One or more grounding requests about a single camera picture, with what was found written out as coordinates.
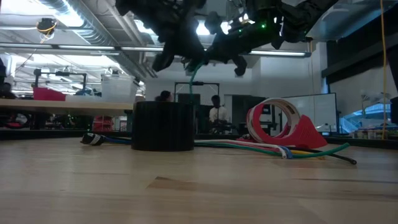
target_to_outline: whiteboard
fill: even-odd
[[[336,93],[286,97],[300,115],[308,116],[318,132],[337,132]],[[282,115],[282,127],[285,126],[286,115]]]

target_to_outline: wooden table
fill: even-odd
[[[398,151],[356,166],[239,149],[134,151],[76,139],[0,142],[0,223],[397,223]]]
[[[125,111],[132,110],[133,104],[0,99],[0,108],[52,114],[125,116]]]

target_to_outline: white shirt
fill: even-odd
[[[228,113],[225,109],[225,107],[220,106],[218,109],[217,108],[212,108],[210,110],[209,118],[211,122],[214,122],[217,120],[217,116],[219,120],[225,120],[228,121]]]

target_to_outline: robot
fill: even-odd
[[[304,41],[307,32],[319,17],[338,0],[306,0],[291,6],[282,0],[246,0],[243,11],[230,24],[228,34],[221,30],[221,17],[216,12],[207,15],[205,26],[215,39],[205,50],[196,34],[196,10],[206,0],[116,0],[116,8],[123,16],[133,12],[146,28],[151,28],[164,43],[163,52],[156,55],[152,68],[158,72],[170,66],[175,55],[188,62],[193,71],[210,60],[228,63],[232,60],[235,74],[244,75],[247,67],[241,54],[271,43],[279,49],[284,41]]]

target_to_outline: woman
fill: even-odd
[[[160,96],[155,97],[155,101],[173,102],[173,94],[164,90],[160,93]]]

